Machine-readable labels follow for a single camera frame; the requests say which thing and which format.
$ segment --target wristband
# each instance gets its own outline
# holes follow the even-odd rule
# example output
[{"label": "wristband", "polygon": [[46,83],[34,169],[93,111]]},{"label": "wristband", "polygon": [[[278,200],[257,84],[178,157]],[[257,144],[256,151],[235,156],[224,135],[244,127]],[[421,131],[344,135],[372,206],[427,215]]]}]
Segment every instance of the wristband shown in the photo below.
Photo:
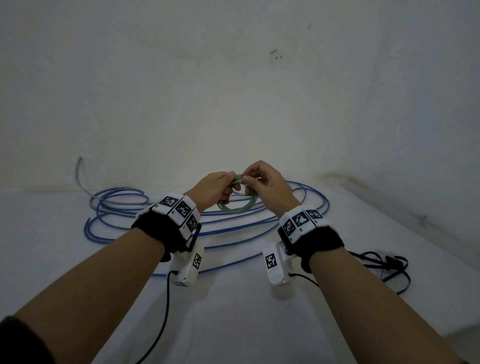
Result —
[{"label": "wristband", "polygon": [[280,218],[278,234],[285,245],[285,253],[296,254],[301,267],[311,273],[308,262],[316,252],[345,246],[337,232],[314,206],[297,206]]},{"label": "wristband", "polygon": [[133,228],[140,228],[147,235],[165,246],[162,262],[170,260],[170,253],[191,252],[201,228],[200,213],[188,196],[171,193],[156,204],[139,211]]}]

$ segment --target green cable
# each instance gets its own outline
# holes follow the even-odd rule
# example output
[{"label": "green cable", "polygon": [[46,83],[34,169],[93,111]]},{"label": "green cable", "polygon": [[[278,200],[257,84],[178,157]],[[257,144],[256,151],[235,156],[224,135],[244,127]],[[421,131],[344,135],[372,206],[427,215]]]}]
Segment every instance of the green cable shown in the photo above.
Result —
[{"label": "green cable", "polygon": [[[242,178],[241,174],[236,174],[235,179],[230,184],[230,186],[233,186],[234,184],[237,184],[237,183],[241,183],[241,178]],[[255,202],[257,202],[257,197],[258,197],[257,192],[253,189],[250,189],[250,191],[252,192],[252,195],[250,196],[250,201],[245,206],[242,206],[239,208],[228,208],[223,203],[223,201],[219,201],[217,203],[217,206],[220,210],[228,212],[230,214],[243,214],[244,212],[247,212],[248,210],[250,210],[253,207],[253,205],[255,205]]]}]

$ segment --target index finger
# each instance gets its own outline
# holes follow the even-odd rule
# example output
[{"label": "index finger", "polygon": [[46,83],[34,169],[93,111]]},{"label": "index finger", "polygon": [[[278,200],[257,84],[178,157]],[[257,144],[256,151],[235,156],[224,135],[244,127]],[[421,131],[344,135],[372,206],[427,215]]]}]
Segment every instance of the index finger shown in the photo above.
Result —
[{"label": "index finger", "polygon": [[249,166],[241,175],[250,176],[255,172],[258,172],[261,178],[267,178],[269,174],[275,173],[278,171],[275,168],[273,168],[271,165],[269,165],[267,162],[259,160],[258,162],[255,162],[251,166]]}]

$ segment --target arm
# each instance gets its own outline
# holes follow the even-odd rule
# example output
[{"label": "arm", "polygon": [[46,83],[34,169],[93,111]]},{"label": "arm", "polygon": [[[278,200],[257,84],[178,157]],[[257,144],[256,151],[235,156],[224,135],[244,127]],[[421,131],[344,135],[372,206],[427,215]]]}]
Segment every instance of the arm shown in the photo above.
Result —
[{"label": "arm", "polygon": [[[234,172],[211,173],[186,195],[199,212],[218,200],[228,203],[234,177]],[[90,363],[164,253],[162,242],[132,229],[58,278],[15,316],[43,340],[57,364]]]},{"label": "arm", "polygon": [[[300,205],[267,163],[252,164],[243,176],[242,182],[277,217]],[[309,266],[359,363],[462,362],[435,330],[344,248],[316,252]]]}]

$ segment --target hand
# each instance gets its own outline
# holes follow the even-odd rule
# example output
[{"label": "hand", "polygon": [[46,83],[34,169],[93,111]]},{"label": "hand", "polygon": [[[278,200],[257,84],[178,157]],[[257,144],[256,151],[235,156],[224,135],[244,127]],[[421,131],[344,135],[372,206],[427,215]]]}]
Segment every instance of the hand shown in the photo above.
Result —
[{"label": "hand", "polygon": [[[235,178],[235,172],[215,172],[203,177],[191,190],[185,192],[197,205],[200,213],[209,207],[215,205],[218,201],[224,204],[230,202],[230,195],[233,193],[232,187],[229,187]],[[237,191],[240,185],[233,186]]]},{"label": "hand", "polygon": [[253,163],[242,173],[242,176],[241,181],[247,185],[245,194],[250,196],[251,189],[254,189],[265,207],[278,218],[301,205],[280,172],[262,160]]}]

